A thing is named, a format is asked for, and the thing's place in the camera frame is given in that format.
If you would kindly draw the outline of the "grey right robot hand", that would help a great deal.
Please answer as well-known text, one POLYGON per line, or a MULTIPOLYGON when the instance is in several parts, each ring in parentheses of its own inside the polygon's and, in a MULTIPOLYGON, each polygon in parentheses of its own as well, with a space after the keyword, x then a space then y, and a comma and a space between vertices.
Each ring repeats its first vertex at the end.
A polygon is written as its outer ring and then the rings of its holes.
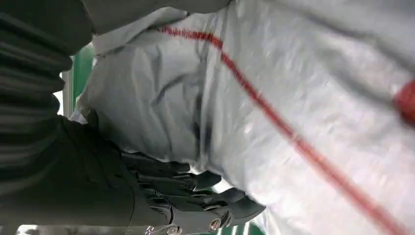
POLYGON ((0 3, 0 232, 20 225, 70 234, 209 233, 264 207, 189 165, 124 154, 89 125, 58 115, 71 57, 96 35, 163 7, 212 13, 227 0, 3 0, 0 3))

